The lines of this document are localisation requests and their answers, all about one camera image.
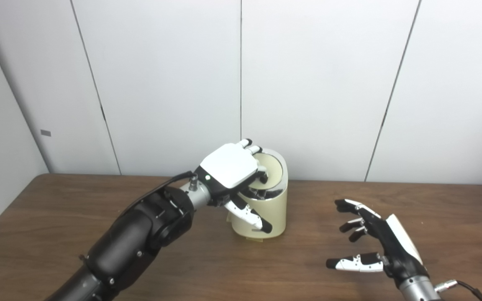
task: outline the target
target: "black cable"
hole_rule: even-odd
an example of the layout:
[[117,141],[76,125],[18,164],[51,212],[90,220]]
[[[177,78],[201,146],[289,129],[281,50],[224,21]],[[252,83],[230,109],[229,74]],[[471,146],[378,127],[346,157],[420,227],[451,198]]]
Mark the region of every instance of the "black cable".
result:
[[477,299],[482,301],[482,293],[479,291],[479,289],[473,288],[470,284],[467,284],[466,282],[462,282],[459,280],[457,280],[457,284],[469,289],[472,292],[472,294],[474,294],[474,296],[477,297]]
[[158,187],[155,187],[154,189],[152,189],[152,190],[148,191],[147,193],[143,194],[142,196],[140,196],[138,199],[134,200],[126,209],[124,209],[124,211],[122,211],[122,213],[120,213],[120,215],[118,217],[120,218],[121,216],[126,214],[129,210],[133,209],[137,204],[139,204],[140,200],[142,200],[146,196],[149,196],[150,194],[155,193],[159,189],[162,189],[163,187],[165,187],[167,185],[170,185],[170,184],[172,184],[176,181],[180,181],[182,179],[190,178],[193,175],[194,175],[194,173],[192,171],[186,171],[185,173],[180,173],[179,175],[175,175],[174,177],[170,178],[168,181],[162,183]]

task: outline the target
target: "robot finger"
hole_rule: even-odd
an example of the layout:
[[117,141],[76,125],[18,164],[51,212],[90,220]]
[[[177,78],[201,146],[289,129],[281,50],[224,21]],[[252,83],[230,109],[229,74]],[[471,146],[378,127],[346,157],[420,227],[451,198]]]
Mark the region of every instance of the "robot finger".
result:
[[243,139],[243,140],[239,141],[237,144],[238,144],[238,145],[241,145],[241,147],[245,148],[245,147],[247,147],[247,146],[249,146],[249,145],[252,144],[252,140],[250,140],[250,139],[248,139],[248,138],[247,138],[247,139]]
[[252,145],[245,149],[247,150],[247,152],[250,152],[251,155],[262,152],[262,148],[258,145]]
[[349,236],[349,241],[350,242],[356,242],[357,240],[359,240],[362,236],[366,235],[367,234],[367,229],[366,227],[359,227],[358,229],[356,229],[352,234],[351,236]]
[[327,268],[352,272],[376,273],[383,271],[382,261],[377,252],[327,259]]
[[260,182],[262,183],[267,183],[267,180],[269,179],[269,175],[267,173],[267,167],[263,165],[258,165],[258,171],[256,172],[258,176],[260,177]]
[[364,219],[361,217],[359,219],[353,219],[352,221],[348,221],[347,223],[340,226],[340,232],[345,233],[355,227],[362,227],[364,225]]

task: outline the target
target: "robotic hand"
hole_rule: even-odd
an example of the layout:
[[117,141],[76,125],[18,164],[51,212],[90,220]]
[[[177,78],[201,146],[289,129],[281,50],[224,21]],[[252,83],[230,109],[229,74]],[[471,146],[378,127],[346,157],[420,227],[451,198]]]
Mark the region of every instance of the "robotic hand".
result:
[[267,169],[253,156],[262,148],[251,144],[250,139],[243,139],[236,144],[223,145],[202,161],[195,175],[209,190],[211,201],[208,205],[224,206],[256,229],[270,233],[273,226],[237,194],[257,178],[262,183],[268,180]]
[[[267,171],[254,158],[261,148],[250,139],[223,145],[195,169],[174,176],[128,206],[81,257],[83,266],[47,301],[111,301],[131,286],[168,246],[191,228],[195,211],[224,206],[257,229],[273,227],[237,196]],[[182,187],[168,185],[190,178]]]
[[360,202],[336,200],[339,212],[350,212],[360,217],[348,221],[340,227],[341,232],[356,228],[349,240],[356,242],[368,234],[380,240],[384,255],[377,252],[360,254],[355,257],[328,259],[330,269],[355,272],[382,272],[393,278],[396,287],[403,293],[406,301],[441,301],[438,291],[431,284],[427,269],[419,256],[407,231],[395,215],[388,219],[369,209]]

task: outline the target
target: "beige container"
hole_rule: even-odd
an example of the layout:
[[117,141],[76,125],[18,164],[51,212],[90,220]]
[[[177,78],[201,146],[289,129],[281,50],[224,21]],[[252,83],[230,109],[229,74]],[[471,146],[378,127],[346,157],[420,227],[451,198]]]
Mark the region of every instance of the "beige container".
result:
[[273,231],[269,234],[262,232],[235,215],[230,215],[230,221],[233,230],[241,236],[256,239],[272,238],[279,236],[285,230],[287,166],[284,158],[271,149],[264,148],[254,157],[258,159],[260,165],[267,168],[269,178],[265,184],[257,179],[248,188],[241,190],[239,196],[273,225]]

